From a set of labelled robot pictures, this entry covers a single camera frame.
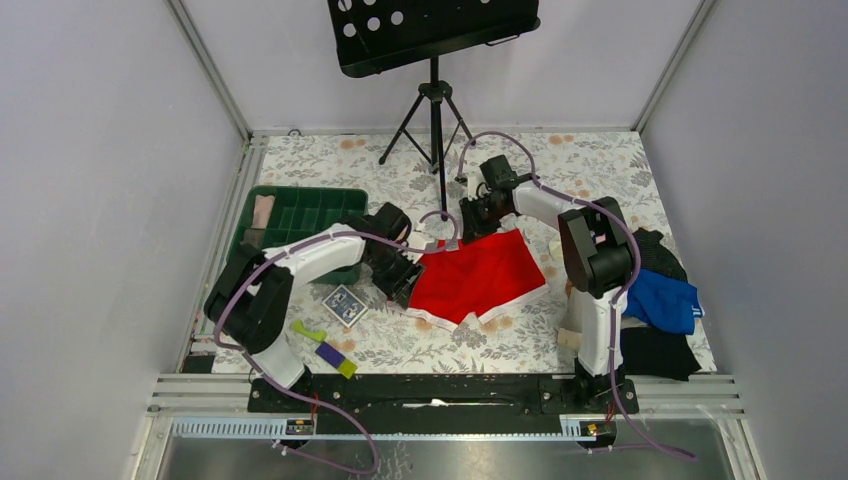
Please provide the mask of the red underwear white trim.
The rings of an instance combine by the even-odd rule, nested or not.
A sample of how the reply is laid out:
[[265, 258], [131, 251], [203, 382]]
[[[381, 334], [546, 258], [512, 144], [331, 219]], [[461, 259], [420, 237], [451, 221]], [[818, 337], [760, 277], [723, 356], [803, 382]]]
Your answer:
[[548, 283], [518, 229], [420, 259], [424, 267], [409, 305], [391, 302], [401, 314], [456, 330], [466, 319], [487, 324], [548, 292]]

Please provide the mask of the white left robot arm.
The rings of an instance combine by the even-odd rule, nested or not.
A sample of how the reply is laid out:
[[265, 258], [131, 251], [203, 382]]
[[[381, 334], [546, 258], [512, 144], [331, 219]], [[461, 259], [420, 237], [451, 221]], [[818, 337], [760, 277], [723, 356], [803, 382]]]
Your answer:
[[371, 281], [387, 299], [407, 306], [424, 273], [422, 248], [410, 247], [409, 217], [396, 205], [353, 215], [327, 229], [282, 247], [236, 248], [211, 288], [204, 316], [215, 325], [214, 341], [242, 354], [262, 376], [274, 381], [272, 398], [288, 411], [309, 401], [306, 366], [285, 334], [293, 290], [334, 270], [366, 265]]

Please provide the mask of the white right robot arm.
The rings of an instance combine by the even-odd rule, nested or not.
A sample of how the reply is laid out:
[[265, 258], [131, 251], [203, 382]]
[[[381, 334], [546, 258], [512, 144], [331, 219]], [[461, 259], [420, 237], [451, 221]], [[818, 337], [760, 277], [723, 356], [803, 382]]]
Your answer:
[[511, 214], [558, 231], [572, 284], [567, 312], [579, 322], [582, 335], [573, 396], [583, 410], [601, 410], [613, 398], [612, 386], [622, 382], [621, 315], [641, 265], [617, 200], [573, 199], [540, 184], [531, 173], [517, 174], [503, 155], [484, 162], [479, 173], [460, 174], [456, 180], [467, 188], [459, 202], [464, 243], [495, 233]]

